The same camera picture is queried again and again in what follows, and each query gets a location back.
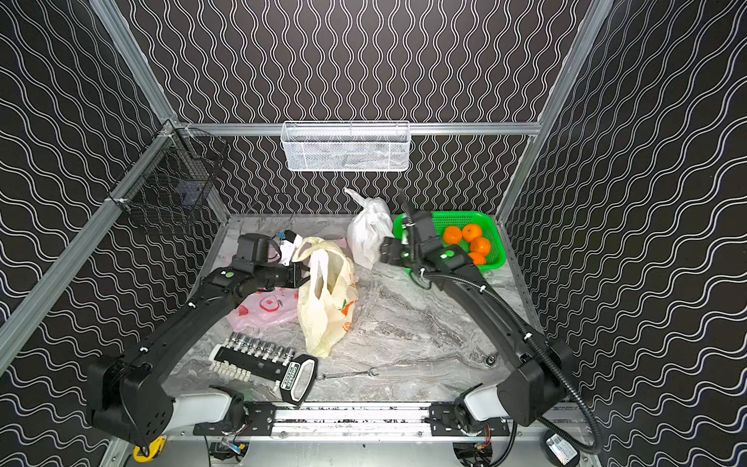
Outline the white plastic bag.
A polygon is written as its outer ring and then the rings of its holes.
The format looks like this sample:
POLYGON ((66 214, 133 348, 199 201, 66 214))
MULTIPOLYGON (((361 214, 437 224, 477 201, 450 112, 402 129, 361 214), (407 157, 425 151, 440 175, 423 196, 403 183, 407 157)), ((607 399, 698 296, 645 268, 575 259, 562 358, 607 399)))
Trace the white plastic bag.
POLYGON ((389 207, 382 198, 364 198, 350 188, 345 188, 344 192, 362 208, 348 225, 348 247, 353 261, 371 270, 381 258, 381 245, 385 237, 393 234, 389 207))

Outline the yellow plastic bag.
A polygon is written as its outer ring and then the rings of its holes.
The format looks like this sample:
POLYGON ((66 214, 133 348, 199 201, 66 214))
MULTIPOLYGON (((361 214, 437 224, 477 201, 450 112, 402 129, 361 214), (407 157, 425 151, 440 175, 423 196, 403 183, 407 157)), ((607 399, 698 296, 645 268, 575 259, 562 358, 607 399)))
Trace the yellow plastic bag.
POLYGON ((326 358, 353 326, 359 299, 353 261, 332 241, 307 237, 293 261, 309 267, 299 288, 298 318, 307 353, 326 358))

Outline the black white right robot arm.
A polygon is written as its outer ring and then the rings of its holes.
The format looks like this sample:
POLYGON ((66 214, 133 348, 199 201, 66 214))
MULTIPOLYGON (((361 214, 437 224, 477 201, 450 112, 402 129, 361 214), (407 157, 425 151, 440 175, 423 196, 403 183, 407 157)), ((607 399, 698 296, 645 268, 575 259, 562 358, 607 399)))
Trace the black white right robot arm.
POLYGON ((576 451, 601 453, 599 423, 571 375, 575 362, 570 347, 545 337, 514 311, 461 247, 445 246, 431 212, 407 202, 403 227, 404 239, 387 237, 383 241, 382 262, 409 269, 417 285, 430 283, 461 305, 511 370, 500 383, 479 384, 458 396, 452 426, 475 433, 492 418, 509 418, 515 427, 539 422, 576 451), (586 420, 591 443, 575 439, 546 418, 546 412, 565 397, 574 401, 586 420))

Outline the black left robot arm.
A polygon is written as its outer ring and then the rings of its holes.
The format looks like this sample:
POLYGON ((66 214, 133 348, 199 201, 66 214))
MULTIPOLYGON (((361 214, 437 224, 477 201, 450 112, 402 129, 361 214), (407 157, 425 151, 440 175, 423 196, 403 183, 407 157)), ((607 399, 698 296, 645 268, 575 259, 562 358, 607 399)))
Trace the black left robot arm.
POLYGON ((276 246, 267 235, 241 235, 231 264, 202 279, 177 313, 139 344, 91 363, 84 389, 89 425, 143 449, 167 431, 177 402, 163 382, 187 351, 247 297, 307 281, 305 265, 270 260, 276 246))

